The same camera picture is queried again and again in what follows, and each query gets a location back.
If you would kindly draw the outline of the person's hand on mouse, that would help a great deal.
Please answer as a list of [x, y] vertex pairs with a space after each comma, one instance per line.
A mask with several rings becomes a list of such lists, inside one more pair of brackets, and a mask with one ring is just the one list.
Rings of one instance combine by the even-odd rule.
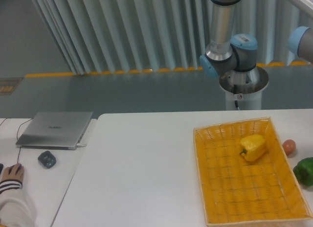
[[23, 178], [24, 167], [20, 163], [17, 163], [4, 169], [1, 181], [15, 180], [23, 182]]

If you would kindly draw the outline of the white sleeved forearm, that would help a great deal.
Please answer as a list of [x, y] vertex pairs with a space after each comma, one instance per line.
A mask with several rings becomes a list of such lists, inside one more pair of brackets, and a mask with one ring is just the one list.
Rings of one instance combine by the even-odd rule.
[[22, 190], [21, 181], [9, 179], [0, 182], [0, 226], [35, 226], [33, 215]]

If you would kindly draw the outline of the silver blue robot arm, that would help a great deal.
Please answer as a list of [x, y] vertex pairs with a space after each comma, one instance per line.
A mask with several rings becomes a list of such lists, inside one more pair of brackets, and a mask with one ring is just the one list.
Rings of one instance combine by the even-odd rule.
[[259, 63], [313, 60], [313, 0], [211, 0], [209, 43], [200, 57], [213, 77]]

